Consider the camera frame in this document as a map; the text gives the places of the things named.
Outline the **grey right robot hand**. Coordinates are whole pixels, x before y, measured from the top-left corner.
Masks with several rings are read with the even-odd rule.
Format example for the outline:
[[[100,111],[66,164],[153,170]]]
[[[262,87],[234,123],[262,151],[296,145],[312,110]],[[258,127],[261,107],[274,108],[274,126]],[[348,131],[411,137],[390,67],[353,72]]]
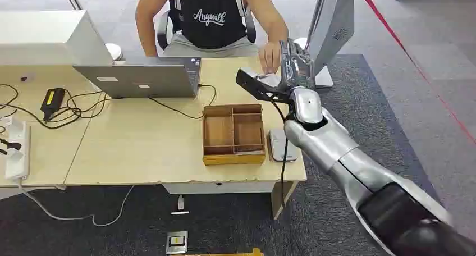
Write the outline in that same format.
[[[314,61],[291,39],[281,40],[281,80],[278,89],[289,93],[297,87],[315,89]]]

